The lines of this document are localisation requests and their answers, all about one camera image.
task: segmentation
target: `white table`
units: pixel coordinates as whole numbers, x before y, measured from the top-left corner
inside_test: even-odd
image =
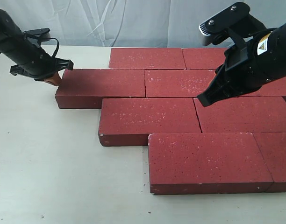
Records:
[[[101,47],[58,54],[99,69],[109,56]],[[12,76],[13,64],[0,56],[1,224],[286,224],[286,193],[150,194],[146,147],[102,147],[100,110],[58,109],[56,88]]]

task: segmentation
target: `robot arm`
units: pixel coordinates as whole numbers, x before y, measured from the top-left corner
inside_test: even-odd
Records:
[[[225,51],[225,62],[197,98],[203,106],[255,92],[266,83],[286,76],[286,24],[267,29],[237,2],[204,23],[199,30],[203,45],[217,45],[228,37],[235,43]]]
[[[58,71],[72,70],[73,63],[56,57],[59,42],[50,37],[49,31],[49,28],[43,28],[22,32],[8,13],[0,9],[0,54],[3,53],[17,63],[11,67],[11,74],[23,75],[55,86],[60,84]],[[41,48],[42,42],[51,39],[57,40],[52,56]]]

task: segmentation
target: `white backdrop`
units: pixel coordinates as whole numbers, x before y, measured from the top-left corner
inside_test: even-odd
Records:
[[[201,47],[198,25],[234,2],[237,0],[0,0],[0,8],[22,30],[49,27],[62,45],[186,48]],[[245,2],[267,27],[286,22],[286,0]]]

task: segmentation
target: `warning label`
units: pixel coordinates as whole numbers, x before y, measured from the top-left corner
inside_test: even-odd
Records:
[[[268,40],[269,40],[270,34],[271,33],[267,34],[266,36],[261,38],[261,40],[259,41],[258,46],[257,46],[257,55],[261,55],[268,50]]]

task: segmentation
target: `screw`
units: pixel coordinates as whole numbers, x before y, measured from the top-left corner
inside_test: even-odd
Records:
[[[209,24],[210,26],[213,26],[213,25],[214,25],[214,20],[208,21],[208,24]]]

